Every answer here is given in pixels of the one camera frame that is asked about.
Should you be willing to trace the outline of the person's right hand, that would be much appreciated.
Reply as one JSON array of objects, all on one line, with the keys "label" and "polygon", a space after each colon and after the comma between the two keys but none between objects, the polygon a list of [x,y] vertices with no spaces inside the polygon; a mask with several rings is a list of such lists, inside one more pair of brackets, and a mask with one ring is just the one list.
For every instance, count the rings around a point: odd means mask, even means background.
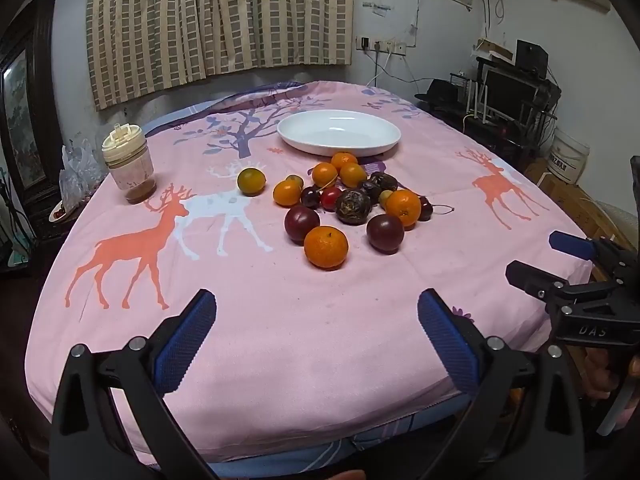
[{"label": "person's right hand", "polygon": [[613,373],[608,352],[603,349],[587,349],[582,373],[582,385],[587,396],[594,400],[604,400],[618,385],[618,377]]}]

